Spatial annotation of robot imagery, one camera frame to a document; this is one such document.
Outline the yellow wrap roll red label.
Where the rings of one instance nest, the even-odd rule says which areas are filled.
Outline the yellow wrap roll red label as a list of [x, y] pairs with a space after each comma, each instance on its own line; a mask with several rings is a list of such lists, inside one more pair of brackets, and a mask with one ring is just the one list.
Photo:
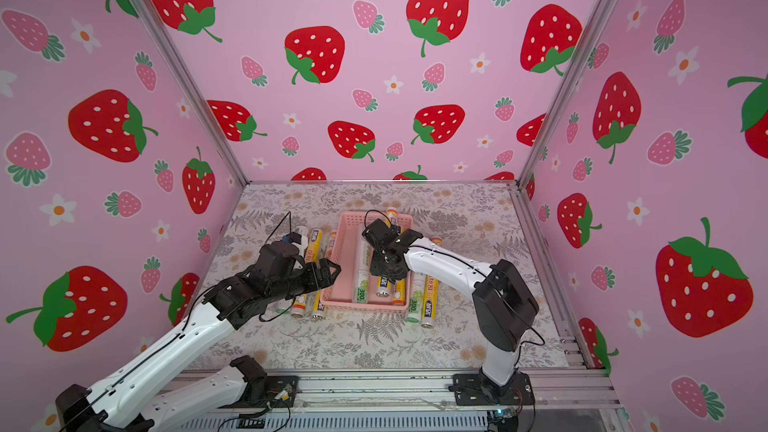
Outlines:
[[382, 297], [382, 298], [388, 298], [392, 295], [392, 284], [391, 281], [384, 276], [380, 276], [377, 278], [377, 286], [376, 286], [376, 296]]

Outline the clear white wrap roll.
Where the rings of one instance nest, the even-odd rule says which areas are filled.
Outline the clear white wrap roll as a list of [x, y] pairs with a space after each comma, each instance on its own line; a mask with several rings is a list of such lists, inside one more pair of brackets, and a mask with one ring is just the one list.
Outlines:
[[354, 262], [354, 302], [357, 304], [368, 302], [371, 261], [372, 248], [364, 238], [361, 238], [357, 244]]

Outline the yellow wrap roll blue label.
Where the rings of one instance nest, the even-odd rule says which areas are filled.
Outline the yellow wrap roll blue label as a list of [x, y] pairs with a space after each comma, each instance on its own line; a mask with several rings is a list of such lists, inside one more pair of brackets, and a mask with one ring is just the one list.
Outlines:
[[431, 275], [425, 277], [424, 300], [422, 304], [421, 326], [433, 328], [437, 313], [439, 281]]

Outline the white green grape wrap roll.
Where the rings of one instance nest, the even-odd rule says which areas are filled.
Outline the white green grape wrap roll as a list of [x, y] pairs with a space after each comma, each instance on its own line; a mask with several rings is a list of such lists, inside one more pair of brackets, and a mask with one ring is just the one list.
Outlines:
[[407, 322], [421, 322], [425, 283], [426, 278], [423, 274], [416, 272], [412, 274], [411, 286], [409, 288], [408, 309], [406, 312]]

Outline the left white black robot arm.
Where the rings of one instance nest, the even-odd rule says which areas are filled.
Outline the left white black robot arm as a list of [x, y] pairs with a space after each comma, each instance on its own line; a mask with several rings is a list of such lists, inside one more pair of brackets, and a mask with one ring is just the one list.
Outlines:
[[60, 393], [61, 430], [161, 431], [224, 405], [268, 405], [278, 393], [251, 356], [175, 395], [159, 393], [203, 352], [261, 318], [270, 304], [326, 289], [341, 271], [326, 258], [305, 262], [293, 243], [263, 246], [254, 264], [207, 289], [182, 322], [138, 358], [89, 387], [73, 384]]

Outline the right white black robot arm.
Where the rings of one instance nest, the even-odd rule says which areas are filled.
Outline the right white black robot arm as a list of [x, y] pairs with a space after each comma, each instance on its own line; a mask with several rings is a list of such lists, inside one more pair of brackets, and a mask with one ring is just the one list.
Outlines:
[[481, 376], [495, 386], [511, 385], [518, 371], [524, 334], [539, 305], [516, 266], [501, 259], [479, 262], [432, 242], [415, 230], [399, 231], [377, 219], [361, 237], [373, 248], [371, 272], [392, 281], [409, 272], [436, 279], [472, 299], [478, 327], [488, 342]]

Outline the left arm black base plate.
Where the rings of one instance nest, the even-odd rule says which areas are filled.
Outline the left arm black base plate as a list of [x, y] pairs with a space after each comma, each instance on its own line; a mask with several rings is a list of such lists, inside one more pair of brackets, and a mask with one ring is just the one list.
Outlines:
[[246, 386], [239, 404], [243, 407], [288, 408], [294, 405], [298, 392], [299, 377], [296, 375], [268, 375]]

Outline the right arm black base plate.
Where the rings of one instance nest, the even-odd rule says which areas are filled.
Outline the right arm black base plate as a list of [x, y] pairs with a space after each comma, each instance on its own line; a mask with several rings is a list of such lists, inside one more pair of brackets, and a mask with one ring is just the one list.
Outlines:
[[530, 377], [515, 372], [505, 385], [498, 385], [481, 373], [454, 374], [448, 390], [460, 406], [514, 406], [534, 405]]

